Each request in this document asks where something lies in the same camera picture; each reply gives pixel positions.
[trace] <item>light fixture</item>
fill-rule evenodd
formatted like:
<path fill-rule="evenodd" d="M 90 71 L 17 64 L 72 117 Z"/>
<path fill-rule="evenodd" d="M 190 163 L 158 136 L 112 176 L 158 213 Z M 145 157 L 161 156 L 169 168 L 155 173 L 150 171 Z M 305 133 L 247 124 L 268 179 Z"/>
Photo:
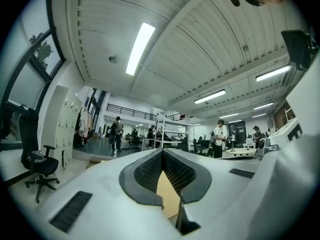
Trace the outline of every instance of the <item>light fixture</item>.
<path fill-rule="evenodd" d="M 137 69 L 138 63 L 144 50 L 151 38 L 153 32 L 155 31 L 155 27 L 151 26 L 147 23 L 142 23 L 141 28 L 139 30 L 138 35 L 134 41 L 134 45 L 130 54 L 129 62 L 126 67 L 126 73 L 129 75 L 134 75 Z"/>
<path fill-rule="evenodd" d="M 228 122 L 228 124 L 237 123 L 237 122 L 241 122 L 241 121 L 242 121 L 242 120 L 231 121 L 231 122 Z"/>
<path fill-rule="evenodd" d="M 258 75 L 258 76 L 255 77 L 255 80 L 257 82 L 259 82 L 259 81 L 265 80 L 267 78 L 271 78 L 271 77 L 274 77 L 276 75 L 279 75 L 279 74 L 282 74 L 284 72 L 287 72 L 290 69 L 291 69 L 291 66 L 284 66 L 284 67 L 269 71 L 268 73 L 264 73 L 264 74 Z"/>
<path fill-rule="evenodd" d="M 274 103 L 273 103 L 273 102 L 271 102 L 271 103 L 266 104 L 266 105 L 257 106 L 257 107 L 255 107 L 255 108 L 254 108 L 254 110 L 259 110 L 259 109 L 262 109 L 262 108 L 265 108 L 265 107 L 271 106 L 271 105 L 273 105 L 273 104 L 274 104 Z"/>
<path fill-rule="evenodd" d="M 221 95 L 224 95 L 226 94 L 226 91 L 223 89 L 223 90 L 220 90 L 218 92 L 215 92 L 215 93 L 212 93 L 212 94 L 209 94 L 208 96 L 205 96 L 203 98 L 199 98 L 199 99 L 196 99 L 194 101 L 195 104 L 199 104 L 201 102 L 205 102 L 205 101 L 208 101 L 208 100 L 211 100 L 213 98 L 216 98 L 216 97 L 219 97 Z"/>
<path fill-rule="evenodd" d="M 239 113 L 234 113 L 234 114 L 228 114 L 228 115 L 224 115 L 224 116 L 220 116 L 220 118 L 228 118 L 228 117 L 233 117 L 238 115 Z"/>
<path fill-rule="evenodd" d="M 252 118 L 262 117 L 262 116 L 264 116 L 264 115 L 266 115 L 266 114 L 267 114 L 267 113 L 254 115 Z"/>

